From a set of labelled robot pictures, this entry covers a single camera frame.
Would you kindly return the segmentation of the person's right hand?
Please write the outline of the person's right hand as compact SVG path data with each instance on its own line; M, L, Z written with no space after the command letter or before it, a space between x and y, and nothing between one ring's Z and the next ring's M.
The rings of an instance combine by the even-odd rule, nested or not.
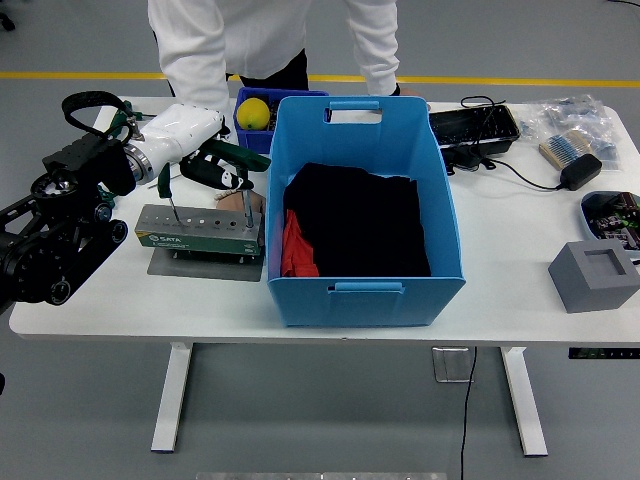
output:
M256 219L266 208L266 198L253 190L226 190L214 196L215 206L220 210L245 212L245 201L251 202L251 216Z

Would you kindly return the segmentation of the person's left hand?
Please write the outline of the person's left hand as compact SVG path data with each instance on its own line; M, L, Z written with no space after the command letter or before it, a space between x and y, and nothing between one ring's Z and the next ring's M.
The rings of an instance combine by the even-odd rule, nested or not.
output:
M428 103L428 101L427 101L426 97L425 97L423 94L421 94L420 92L415 91L415 90L413 90L413 89L410 89L410 88L408 88L408 87L401 87L401 88L399 89L399 94L400 94L400 95L402 95L402 96L409 96L409 97L417 97L417 98L421 98L422 100L424 100L424 101L426 102L426 104L427 104L427 109L428 109L428 110L431 110L431 105Z

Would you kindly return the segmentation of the white and black robot left hand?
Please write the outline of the white and black robot left hand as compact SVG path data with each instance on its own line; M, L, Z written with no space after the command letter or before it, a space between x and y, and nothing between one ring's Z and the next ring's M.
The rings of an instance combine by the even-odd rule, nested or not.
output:
M134 179L145 184L177 163L181 174L218 190L250 190L249 171L264 172L270 160L228 141L218 111L174 104L148 122L125 145Z

